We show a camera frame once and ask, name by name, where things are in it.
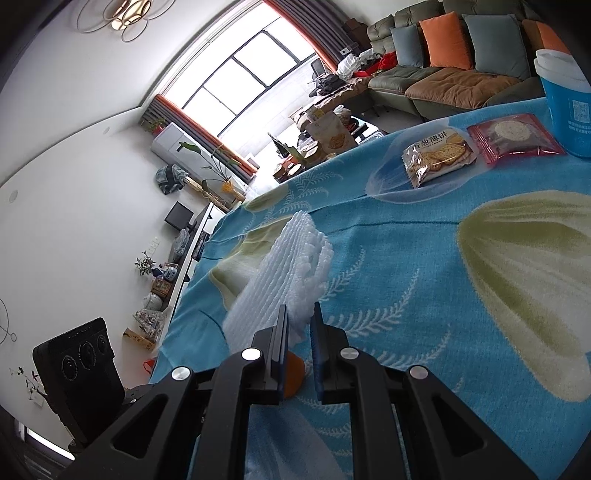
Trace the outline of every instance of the red bag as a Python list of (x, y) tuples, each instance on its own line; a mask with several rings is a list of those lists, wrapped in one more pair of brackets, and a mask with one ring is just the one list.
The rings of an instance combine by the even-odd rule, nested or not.
[(378, 70), (391, 70), (396, 65), (398, 65), (398, 59), (396, 57), (396, 52), (393, 51), (392, 53), (387, 53), (382, 57), (382, 59), (379, 61)]
[(486, 163), (508, 157), (564, 155), (564, 150), (531, 113), (496, 118), (468, 127)]

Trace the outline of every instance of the curtain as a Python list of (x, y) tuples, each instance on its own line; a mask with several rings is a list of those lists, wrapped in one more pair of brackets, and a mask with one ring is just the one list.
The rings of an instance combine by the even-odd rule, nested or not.
[[(153, 122), (157, 118), (164, 118), (164, 127), (170, 123), (176, 124), (209, 153), (213, 153), (217, 147), (222, 145), (223, 151), (218, 150), (216, 152), (216, 159), (223, 163), (228, 170), (232, 171), (243, 182), (248, 184), (252, 180), (252, 176), (256, 173), (256, 167), (223, 145), (218, 137), (209, 133), (195, 120), (187, 116), (178, 106), (162, 95), (156, 95), (142, 116), (142, 120), (147, 122)], [(239, 165), (230, 163), (229, 159), (238, 162)]]
[(336, 72), (340, 51), (351, 45), (343, 24), (348, 17), (329, 0), (264, 0), (290, 22), (314, 47), (318, 56)]

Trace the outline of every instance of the cracker package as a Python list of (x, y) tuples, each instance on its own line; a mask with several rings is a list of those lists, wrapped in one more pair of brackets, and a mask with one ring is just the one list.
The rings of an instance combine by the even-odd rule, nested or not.
[(446, 128), (412, 144), (402, 154), (402, 161), (413, 187), (436, 179), (476, 160), (476, 153), (453, 128)]
[(468, 127), (486, 163), (515, 156), (564, 155), (564, 150), (531, 113), (505, 116)]

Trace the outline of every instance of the white lid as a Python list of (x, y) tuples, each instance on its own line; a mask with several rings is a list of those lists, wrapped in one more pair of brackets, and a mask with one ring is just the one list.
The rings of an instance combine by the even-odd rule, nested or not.
[(535, 53), (535, 71), (545, 80), (583, 93), (591, 93), (591, 86), (572, 55), (556, 50)]

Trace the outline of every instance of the window frame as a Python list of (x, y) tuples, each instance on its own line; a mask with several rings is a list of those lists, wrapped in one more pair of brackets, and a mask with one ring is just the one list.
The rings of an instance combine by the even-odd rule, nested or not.
[[(282, 80), (284, 80), (288, 75), (292, 74), (294, 71), (296, 71), (298, 68), (300, 68), (302, 65), (306, 64), (307, 62), (309, 62), (311, 59), (313, 59), (314, 57), (316, 57), (316, 53), (312, 53), (310, 54), (308, 57), (306, 57), (304, 60), (300, 60), (294, 53), (291, 52), (291, 50), (289, 48), (287, 48), (282, 42), (280, 42), (279, 40), (277, 40), (273, 35), (271, 35), (268, 31), (267, 28), (269, 28), (271, 25), (273, 25), (273, 23), (275, 23), (276, 21), (278, 21), (279, 18), (273, 20), (271, 23), (269, 23), (268, 25), (264, 26), (260, 31), (258, 31), (257, 33), (255, 33), (252, 37), (250, 37), (248, 40), (246, 40), (242, 45), (240, 45), (234, 52), (232, 52), (232, 54), (226, 58), (226, 60), (224, 60), (222, 62), (222, 64), (217, 67), (212, 73), (211, 75), (209, 75), (204, 81), (203, 83), (191, 94), (191, 96), (189, 97), (189, 99), (184, 103), (184, 105), (182, 106), (182, 110), (185, 110), (187, 108), (187, 105), (195, 98), (195, 96), (197, 95), (197, 93), (199, 92), (199, 90), (204, 89), (207, 93), (209, 93), (211, 96), (213, 96), (218, 102), (220, 102), (224, 107), (226, 107), (230, 112), (233, 113), (234, 118), (230, 121), (230, 123), (228, 123), (220, 133), (216, 134), (217, 136), (223, 135), (223, 133), (230, 128), (230, 126), (244, 113), (246, 112), (250, 107), (252, 107), (252, 105), (258, 100), (260, 99), (263, 95), (265, 95), (269, 90), (271, 90), (273, 87), (275, 87), (277, 84), (279, 84), (279, 82), (281, 82)], [(277, 80), (275, 80), (272, 84), (270, 84), (269, 86), (267, 86), (267, 84), (265, 84), (265, 82), (263, 82), (259, 77), (257, 77), (255, 75), (255, 73), (249, 69), (246, 65), (244, 65), (240, 60), (238, 60), (236, 58), (236, 54), (238, 52), (240, 52), (244, 47), (246, 47), (252, 40), (254, 40), (255, 38), (257, 38), (259, 35), (266, 35), (267, 37), (269, 37), (271, 39), (271, 41), (273, 41), (280, 49), (282, 49), (285, 53), (287, 53), (295, 62), (295, 65), (288, 70), (287, 72), (285, 72), (283, 75), (281, 75)], [(205, 86), (205, 84), (211, 80), (211, 78), (226, 64), (228, 63), (230, 60), (235, 61), (238, 66), (240, 66), (241, 68), (243, 68), (244, 70), (246, 70), (246, 72), (252, 76), (252, 78), (254, 78), (258, 83), (260, 83), (263, 87), (263, 91), (258, 94), (252, 101), (250, 101), (250, 103), (248, 103), (246, 105), (246, 107), (244, 107), (240, 112), (235, 112), (234, 110), (232, 110), (230, 107), (228, 107), (228, 105), (226, 105), (221, 99), (219, 99), (216, 95), (214, 95), (210, 90), (207, 89), (207, 87)]]

